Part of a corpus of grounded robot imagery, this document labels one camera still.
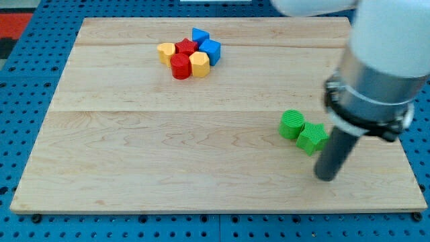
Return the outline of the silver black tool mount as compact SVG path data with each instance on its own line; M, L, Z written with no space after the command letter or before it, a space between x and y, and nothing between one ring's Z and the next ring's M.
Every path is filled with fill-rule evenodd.
M335 124L331 136L337 142L355 142L361 136L394 142L411 124L413 98L426 79L381 72L345 49L325 82L325 106Z

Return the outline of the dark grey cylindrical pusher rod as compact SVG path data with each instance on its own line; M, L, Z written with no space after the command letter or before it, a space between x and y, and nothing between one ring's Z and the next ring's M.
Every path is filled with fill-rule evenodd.
M335 126L314 165L314 174L317 178L326 182L334 180L358 140L358 136Z

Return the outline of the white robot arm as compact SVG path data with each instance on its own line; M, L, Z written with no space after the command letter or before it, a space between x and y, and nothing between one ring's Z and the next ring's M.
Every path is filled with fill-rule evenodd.
M360 137L393 142L410 126L413 100L429 78L429 2L271 0L271 4L289 17L355 11L341 62L325 82L325 106L334 127L314 173L331 181Z

